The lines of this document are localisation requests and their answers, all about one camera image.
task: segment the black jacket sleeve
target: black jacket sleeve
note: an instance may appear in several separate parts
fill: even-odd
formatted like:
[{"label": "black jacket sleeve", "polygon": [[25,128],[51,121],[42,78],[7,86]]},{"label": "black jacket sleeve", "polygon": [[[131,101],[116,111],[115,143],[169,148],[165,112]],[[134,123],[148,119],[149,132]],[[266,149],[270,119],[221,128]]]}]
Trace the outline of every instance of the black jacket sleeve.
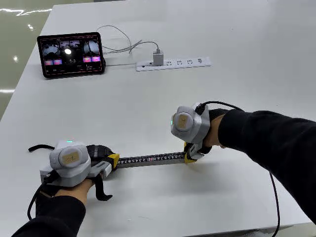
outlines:
[{"label": "black jacket sleeve", "polygon": [[85,216],[81,201],[70,196],[48,198],[36,218],[22,226],[14,237],[75,237]]},{"label": "black jacket sleeve", "polygon": [[231,110],[218,136],[223,146],[246,153],[270,171],[316,223],[316,122]]}]

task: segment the yellow tape end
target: yellow tape end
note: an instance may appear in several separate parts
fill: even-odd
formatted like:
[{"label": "yellow tape end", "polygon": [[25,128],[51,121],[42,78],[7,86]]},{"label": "yellow tape end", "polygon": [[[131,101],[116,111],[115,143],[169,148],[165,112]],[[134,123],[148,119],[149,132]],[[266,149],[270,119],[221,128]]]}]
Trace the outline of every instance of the yellow tape end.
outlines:
[{"label": "yellow tape end", "polygon": [[109,155],[108,157],[110,157],[110,158],[112,158],[114,160],[114,162],[113,162],[113,164],[114,164],[113,169],[115,169],[117,164],[118,164],[118,161],[119,161],[119,154],[112,154],[112,155]]},{"label": "yellow tape end", "polygon": [[194,162],[196,162],[195,159],[188,159],[188,154],[184,155],[184,163],[185,164],[194,163]]}]

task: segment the yellow clip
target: yellow clip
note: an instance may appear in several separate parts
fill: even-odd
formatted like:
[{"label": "yellow clip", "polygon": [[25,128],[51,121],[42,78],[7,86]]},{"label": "yellow clip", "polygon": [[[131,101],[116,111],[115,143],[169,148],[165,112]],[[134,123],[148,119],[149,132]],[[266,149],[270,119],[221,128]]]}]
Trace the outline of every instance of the yellow clip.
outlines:
[{"label": "yellow clip", "polygon": [[117,167],[118,161],[119,161],[119,154],[112,154],[108,156],[109,158],[113,159],[113,166],[112,169],[115,169]]},{"label": "yellow clip", "polygon": [[196,162],[196,161],[197,161],[196,159],[189,159],[189,158],[188,158],[188,152],[189,152],[189,149],[187,149],[186,154],[184,155],[184,163],[185,163],[185,164],[189,164],[189,163],[194,163],[194,162]]}]

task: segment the table surface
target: table surface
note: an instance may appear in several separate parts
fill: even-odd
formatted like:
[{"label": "table surface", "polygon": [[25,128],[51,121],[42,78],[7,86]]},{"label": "table surface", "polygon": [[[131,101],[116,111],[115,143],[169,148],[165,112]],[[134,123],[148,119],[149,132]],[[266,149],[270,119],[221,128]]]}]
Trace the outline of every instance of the table surface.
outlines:
[{"label": "table surface", "polygon": [[[42,35],[95,31],[112,24],[136,42],[154,40],[165,58],[209,56],[212,67],[136,72],[107,67],[99,76],[45,80],[37,45],[0,123],[2,236],[27,221],[48,151],[60,139],[103,144],[124,156],[182,150],[170,133],[180,105],[220,100],[247,111],[316,119],[314,1],[146,0],[54,6]],[[122,35],[101,32],[108,46]],[[152,45],[107,62],[149,60]],[[79,236],[192,236],[277,224],[266,170],[245,154],[215,148],[195,164],[117,170],[114,197],[88,196]],[[309,222],[277,182],[281,224]]]}]

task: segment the ruler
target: ruler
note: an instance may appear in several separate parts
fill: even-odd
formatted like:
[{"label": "ruler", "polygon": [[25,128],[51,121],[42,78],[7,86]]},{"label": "ruler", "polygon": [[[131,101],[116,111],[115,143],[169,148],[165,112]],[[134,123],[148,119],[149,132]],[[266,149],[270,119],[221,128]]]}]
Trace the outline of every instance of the ruler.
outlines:
[{"label": "ruler", "polygon": [[118,159],[117,168],[184,163],[184,155],[185,152],[174,152],[141,157],[120,158]]}]

